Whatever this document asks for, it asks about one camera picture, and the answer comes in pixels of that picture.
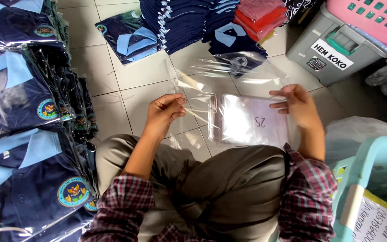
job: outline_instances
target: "shirt sleeve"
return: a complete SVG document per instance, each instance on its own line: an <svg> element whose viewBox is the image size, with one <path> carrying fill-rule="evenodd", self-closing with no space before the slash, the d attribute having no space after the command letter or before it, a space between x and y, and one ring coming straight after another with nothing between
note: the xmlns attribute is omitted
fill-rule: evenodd
<svg viewBox="0 0 387 242"><path fill-rule="evenodd" d="M144 214L154 204L153 186L148 180L118 176L97 202L98 212L80 241L138 241Z"/></svg>
<svg viewBox="0 0 387 242"><path fill-rule="evenodd" d="M320 241L334 238L332 199L338 187L332 171L313 159L305 159L288 144L289 175L278 218L281 242Z"/></svg>

